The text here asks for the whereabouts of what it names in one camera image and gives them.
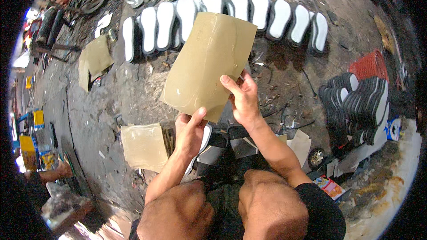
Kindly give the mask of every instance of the man's left hand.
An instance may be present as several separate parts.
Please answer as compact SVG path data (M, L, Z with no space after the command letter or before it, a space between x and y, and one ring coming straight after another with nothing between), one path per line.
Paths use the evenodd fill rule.
M175 122L176 151L191 158L197 156L203 139L203 129L207 123L207 120L203 120L205 116L206 108L201 107L192 116L181 113L177 117Z

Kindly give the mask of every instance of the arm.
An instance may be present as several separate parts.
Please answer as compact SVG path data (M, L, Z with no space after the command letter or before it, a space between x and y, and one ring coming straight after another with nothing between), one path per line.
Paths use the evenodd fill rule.
M205 115L206 108L201 107L192 116L184 113L178 116L175 122L175 150L161 172L148 185L145 205L181 182L191 159L199 152L203 128L207 123L203 120Z
M240 86L227 75L221 76L222 85L233 93L230 101L234 118L248 131L270 166L292 187L311 182L292 149L280 141L263 120L258 109L257 84L245 70L242 76Z

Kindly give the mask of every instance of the translucent rubber sheet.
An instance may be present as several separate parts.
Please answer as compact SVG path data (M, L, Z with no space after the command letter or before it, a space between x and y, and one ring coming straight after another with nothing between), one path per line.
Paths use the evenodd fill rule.
M159 173L168 160L160 123L122 126L120 130L129 166Z
M206 120L218 122L230 91L220 77L240 76L257 26L218 13L198 13L187 42L171 68L160 100L192 115L206 107Z

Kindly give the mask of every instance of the yellow box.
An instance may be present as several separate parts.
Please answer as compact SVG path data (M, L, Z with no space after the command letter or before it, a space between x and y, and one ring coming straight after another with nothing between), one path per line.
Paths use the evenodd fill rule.
M35 152L34 144L29 136L19 136L19 145L22 151Z
M43 119L43 110L37 110L33 112L34 116L34 125L44 125L44 119Z
M31 88L31 76L27 76L26 81L25 81L25 88L26 89L30 89Z

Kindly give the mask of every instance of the hand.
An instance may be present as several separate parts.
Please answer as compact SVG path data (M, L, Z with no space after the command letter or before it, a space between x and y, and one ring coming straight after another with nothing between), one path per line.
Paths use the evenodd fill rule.
M227 75L221 76L222 85L230 90L230 101L234 118L247 130L255 120L261 117L258 109L258 87L251 75L243 70L243 83L238 85Z
M196 110L192 116L185 113L178 116L175 121L176 151L183 152L191 158L197 156L203 139L203 129L207 123L207 120L203 120L205 116L205 107Z

